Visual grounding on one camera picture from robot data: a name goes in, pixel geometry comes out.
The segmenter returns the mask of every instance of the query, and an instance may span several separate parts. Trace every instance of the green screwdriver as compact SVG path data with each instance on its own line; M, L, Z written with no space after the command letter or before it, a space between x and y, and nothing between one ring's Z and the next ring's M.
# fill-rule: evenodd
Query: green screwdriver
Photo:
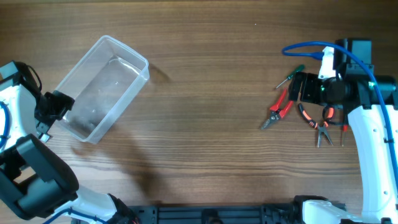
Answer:
M290 73L290 75L286 76L285 81L283 81L281 84L279 84L276 88L279 88L287 80L291 80L293 78L294 74L296 74L296 72L301 72L302 70L304 70L304 68L305 68L304 65L299 65L292 73Z

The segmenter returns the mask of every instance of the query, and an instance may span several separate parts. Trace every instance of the transparent plastic box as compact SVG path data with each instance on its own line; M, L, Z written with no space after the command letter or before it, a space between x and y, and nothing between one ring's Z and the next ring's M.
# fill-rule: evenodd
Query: transparent plastic box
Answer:
M122 42L101 37L56 88L75 99L58 125L96 144L148 81L148 65Z

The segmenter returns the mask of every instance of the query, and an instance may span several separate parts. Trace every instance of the red handle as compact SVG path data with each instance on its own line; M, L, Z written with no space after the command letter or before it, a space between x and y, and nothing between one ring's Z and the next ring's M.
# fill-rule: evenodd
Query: red handle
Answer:
M290 110L290 108L291 108L292 106L293 106L293 101L292 101L292 100L289 100L289 102L287 103L287 105L285 106L285 108L279 112L279 116L280 116L281 118L283 118L283 117L286 115L286 113Z
M278 99L278 102L276 102L276 104L272 105L269 109L272 110L272 111L277 111L279 109L280 105L282 104L286 94L287 94L287 89L284 89L284 91L282 92L281 96Z

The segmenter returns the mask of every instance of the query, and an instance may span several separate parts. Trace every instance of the brown wood surface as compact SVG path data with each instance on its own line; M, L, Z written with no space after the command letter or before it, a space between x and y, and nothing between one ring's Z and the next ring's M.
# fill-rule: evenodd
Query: brown wood surface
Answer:
M128 205L247 205L310 194L360 213L351 131L341 147L340 130L331 128L335 146L323 140L317 149L316 131L296 107L270 129L259 126L280 94L275 86L295 66L320 67L282 56L286 45L370 37L377 74L394 74L397 7L332 0L3 4L0 65L26 62L52 91L102 35L148 59L151 80L99 144L56 126L47 144L81 185ZM305 106L321 118L320 106ZM1 203L0 222L22 220Z

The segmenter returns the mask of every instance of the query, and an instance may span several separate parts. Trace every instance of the green handle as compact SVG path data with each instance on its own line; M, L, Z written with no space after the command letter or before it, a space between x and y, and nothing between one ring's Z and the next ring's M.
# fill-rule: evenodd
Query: green handle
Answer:
M293 70L292 73L290 73L290 75L288 75L286 78L288 80L291 80L294 76L294 74L296 74L296 72L301 72L302 70L304 70L305 66L304 65L299 65L295 70Z

